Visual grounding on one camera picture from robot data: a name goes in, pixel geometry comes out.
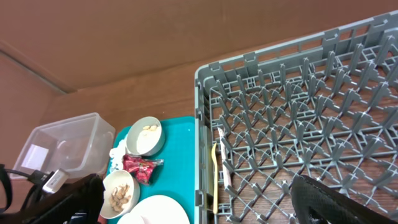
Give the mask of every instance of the paper label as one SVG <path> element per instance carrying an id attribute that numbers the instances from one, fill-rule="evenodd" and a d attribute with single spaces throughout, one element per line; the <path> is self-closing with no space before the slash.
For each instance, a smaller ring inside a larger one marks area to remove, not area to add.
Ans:
<path id="1" fill-rule="evenodd" d="M 48 149 L 32 144 L 21 166 L 33 170 L 41 170 L 47 153 L 49 153 Z"/>

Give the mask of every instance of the brown wall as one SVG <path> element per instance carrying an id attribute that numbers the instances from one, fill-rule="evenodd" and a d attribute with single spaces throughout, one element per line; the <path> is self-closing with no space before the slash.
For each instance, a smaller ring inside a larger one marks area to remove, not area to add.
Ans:
<path id="1" fill-rule="evenodd" d="M 0 40 L 73 91 L 397 8 L 397 0 L 3 1 Z"/>
<path id="2" fill-rule="evenodd" d="M 58 91 L 0 53 L 0 164 L 13 168 Z"/>

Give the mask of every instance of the red snack package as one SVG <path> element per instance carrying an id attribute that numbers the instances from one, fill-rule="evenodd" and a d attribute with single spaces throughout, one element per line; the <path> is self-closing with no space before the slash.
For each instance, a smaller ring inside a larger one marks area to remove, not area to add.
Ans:
<path id="1" fill-rule="evenodd" d="M 163 159 L 150 161 L 141 157 L 130 155 L 123 156 L 123 169 L 136 176 L 138 182 L 144 185 L 150 185 L 149 179 L 155 167 L 163 165 Z"/>

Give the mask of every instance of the gray plastic dish rack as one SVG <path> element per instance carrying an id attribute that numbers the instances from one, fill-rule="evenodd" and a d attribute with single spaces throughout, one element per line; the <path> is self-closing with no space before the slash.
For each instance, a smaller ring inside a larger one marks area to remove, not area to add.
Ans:
<path id="1" fill-rule="evenodd" d="M 397 40 L 393 11 L 200 67 L 195 224 L 298 223 L 297 174 L 397 220 Z M 233 184 L 218 173 L 213 215 L 217 127 Z"/>

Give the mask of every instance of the black strap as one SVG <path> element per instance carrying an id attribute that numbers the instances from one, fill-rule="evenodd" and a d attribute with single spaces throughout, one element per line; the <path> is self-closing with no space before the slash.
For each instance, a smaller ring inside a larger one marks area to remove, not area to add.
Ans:
<path id="1" fill-rule="evenodd" d="M 4 187 L 4 191 L 7 197 L 7 204 L 4 208 L 0 208 L 0 214 L 4 213 L 12 203 L 12 186 L 9 176 L 7 175 L 6 170 L 4 169 L 4 164 L 0 164 L 0 181 Z"/>

